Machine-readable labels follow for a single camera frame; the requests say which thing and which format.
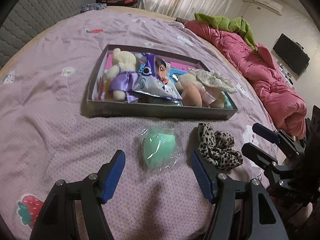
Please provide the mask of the leopard print scrunchie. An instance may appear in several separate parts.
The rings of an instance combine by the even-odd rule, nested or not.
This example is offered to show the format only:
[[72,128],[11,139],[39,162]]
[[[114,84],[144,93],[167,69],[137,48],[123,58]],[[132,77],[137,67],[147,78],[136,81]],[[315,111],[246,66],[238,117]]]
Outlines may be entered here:
[[210,124],[199,123],[197,136],[200,154],[217,169],[230,171],[243,164],[243,156],[233,149],[235,142],[229,133],[214,131]]

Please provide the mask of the pink red quilt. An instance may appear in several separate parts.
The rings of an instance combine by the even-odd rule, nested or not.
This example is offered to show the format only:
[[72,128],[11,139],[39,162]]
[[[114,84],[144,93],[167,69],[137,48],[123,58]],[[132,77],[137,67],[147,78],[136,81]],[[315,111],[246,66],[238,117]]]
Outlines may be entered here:
[[188,21],[184,26],[215,46],[248,80],[277,129],[298,139],[305,136],[306,103],[287,85],[264,45],[257,44],[254,51],[240,35],[214,29],[196,20]]

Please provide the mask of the grey quilted headboard cover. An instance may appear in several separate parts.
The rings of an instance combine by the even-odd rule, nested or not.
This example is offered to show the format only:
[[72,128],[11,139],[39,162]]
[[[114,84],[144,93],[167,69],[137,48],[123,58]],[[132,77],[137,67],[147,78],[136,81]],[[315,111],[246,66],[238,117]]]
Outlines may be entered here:
[[1,26],[1,67],[24,45],[95,0],[19,0]]

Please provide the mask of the green tissue pack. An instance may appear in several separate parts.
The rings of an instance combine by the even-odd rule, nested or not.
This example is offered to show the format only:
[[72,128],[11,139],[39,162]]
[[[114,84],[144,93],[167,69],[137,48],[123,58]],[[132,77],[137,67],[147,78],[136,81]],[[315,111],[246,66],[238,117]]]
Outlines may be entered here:
[[237,109],[236,105],[227,92],[221,92],[221,94],[224,100],[224,109]]

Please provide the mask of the green sponge in plastic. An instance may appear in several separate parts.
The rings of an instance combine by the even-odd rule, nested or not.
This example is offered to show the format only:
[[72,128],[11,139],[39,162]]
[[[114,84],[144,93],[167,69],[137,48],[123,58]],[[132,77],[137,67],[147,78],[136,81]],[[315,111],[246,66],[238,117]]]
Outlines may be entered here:
[[180,137],[173,124],[150,125],[139,135],[145,174],[171,169],[183,157]]

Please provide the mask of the dark shallow tray box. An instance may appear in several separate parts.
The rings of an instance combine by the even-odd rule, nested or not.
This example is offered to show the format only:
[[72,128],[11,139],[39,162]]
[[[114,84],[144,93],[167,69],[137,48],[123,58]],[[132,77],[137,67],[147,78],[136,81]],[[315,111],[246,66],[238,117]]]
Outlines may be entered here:
[[178,63],[188,64],[196,67],[197,69],[209,70],[207,66],[198,59],[192,57],[162,51],[158,49],[143,48],[137,46],[108,44],[103,49],[102,54],[99,56],[92,74],[90,75],[87,92],[86,92],[86,106],[84,107],[83,114],[89,118],[94,117],[154,117],[160,119],[185,119],[185,120],[228,120],[237,111],[237,109],[219,109],[208,107],[191,107],[191,106],[178,106],[175,104],[159,104],[151,103],[149,99],[142,100],[141,102],[115,102],[107,99],[106,101],[93,101],[92,92],[97,75],[100,71],[105,69],[105,64],[108,55],[112,54],[115,48],[127,50],[133,53],[153,53],[165,60],[173,60]]

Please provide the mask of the white purple printed bag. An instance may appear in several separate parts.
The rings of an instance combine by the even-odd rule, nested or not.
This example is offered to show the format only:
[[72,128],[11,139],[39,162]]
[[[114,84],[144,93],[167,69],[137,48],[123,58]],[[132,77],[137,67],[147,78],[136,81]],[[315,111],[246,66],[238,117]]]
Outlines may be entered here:
[[134,92],[172,101],[182,100],[174,83],[170,81],[170,63],[152,53],[135,56],[143,67],[138,71],[139,77],[132,89]]

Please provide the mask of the cream teddy purple dress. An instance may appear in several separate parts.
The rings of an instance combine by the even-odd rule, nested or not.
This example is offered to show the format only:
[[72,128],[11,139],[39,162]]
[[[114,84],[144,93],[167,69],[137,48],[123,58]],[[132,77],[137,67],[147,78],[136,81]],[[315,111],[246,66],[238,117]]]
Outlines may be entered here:
[[110,83],[108,91],[114,101],[135,102],[138,100],[133,88],[139,78],[140,61],[136,56],[120,48],[112,53],[112,67],[105,72],[105,78]]

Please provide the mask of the purple bedsheet with prints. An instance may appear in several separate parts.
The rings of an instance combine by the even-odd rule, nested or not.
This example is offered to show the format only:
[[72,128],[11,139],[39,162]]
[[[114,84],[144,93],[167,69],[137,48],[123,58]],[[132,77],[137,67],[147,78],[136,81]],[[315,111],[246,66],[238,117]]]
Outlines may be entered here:
[[[34,38],[7,63],[14,80],[1,85],[1,215],[17,239],[28,239],[24,198],[45,200],[54,183],[84,179],[116,150],[126,165],[114,197],[104,205],[115,239],[191,239],[206,230],[213,207],[204,199],[187,156],[197,147],[197,121],[89,118],[86,90],[103,49],[127,44],[192,57],[217,69],[237,88],[237,112],[213,129],[230,133],[239,150],[248,126],[274,125],[251,85],[216,49],[175,21],[133,10],[89,11]],[[146,176],[139,134],[172,125],[183,156],[177,166]]]

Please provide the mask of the black wall television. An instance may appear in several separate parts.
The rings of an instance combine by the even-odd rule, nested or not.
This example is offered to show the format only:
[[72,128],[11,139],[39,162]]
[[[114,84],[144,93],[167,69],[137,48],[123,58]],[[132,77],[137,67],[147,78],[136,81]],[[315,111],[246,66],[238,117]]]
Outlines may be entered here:
[[298,76],[309,65],[310,57],[303,47],[284,34],[277,39],[273,50]]

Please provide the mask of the yellow white wipes packet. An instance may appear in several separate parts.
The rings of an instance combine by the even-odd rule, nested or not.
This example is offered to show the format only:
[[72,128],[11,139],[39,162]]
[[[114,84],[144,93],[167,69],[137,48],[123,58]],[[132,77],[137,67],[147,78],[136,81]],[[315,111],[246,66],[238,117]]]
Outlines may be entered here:
[[105,81],[106,70],[102,70],[98,73],[96,81],[94,83],[94,88],[92,92],[92,100],[93,101],[104,101],[105,96]]

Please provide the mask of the white air conditioner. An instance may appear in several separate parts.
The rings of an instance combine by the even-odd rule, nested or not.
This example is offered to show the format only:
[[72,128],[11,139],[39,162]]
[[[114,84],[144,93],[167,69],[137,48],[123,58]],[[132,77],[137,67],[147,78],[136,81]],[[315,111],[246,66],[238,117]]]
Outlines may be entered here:
[[255,3],[259,3],[261,5],[268,7],[269,9],[273,10],[274,12],[280,15],[283,13],[283,6],[273,0],[254,0],[254,1]]

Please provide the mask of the beige plush doll floral dress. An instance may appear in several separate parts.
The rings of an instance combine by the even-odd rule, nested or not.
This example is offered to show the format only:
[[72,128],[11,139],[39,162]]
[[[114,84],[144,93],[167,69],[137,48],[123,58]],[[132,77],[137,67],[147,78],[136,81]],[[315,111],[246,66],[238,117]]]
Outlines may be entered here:
[[195,69],[178,77],[176,89],[184,106],[222,109],[226,94],[234,94],[234,83],[214,70]]

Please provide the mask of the green blanket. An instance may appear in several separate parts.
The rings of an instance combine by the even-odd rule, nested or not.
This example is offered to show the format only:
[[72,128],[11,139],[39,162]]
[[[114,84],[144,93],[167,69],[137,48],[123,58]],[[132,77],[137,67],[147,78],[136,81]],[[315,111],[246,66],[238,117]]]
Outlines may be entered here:
[[199,23],[208,24],[220,31],[238,34],[252,50],[257,51],[252,27],[244,18],[237,17],[230,20],[226,16],[209,16],[199,12],[195,13],[194,16]]

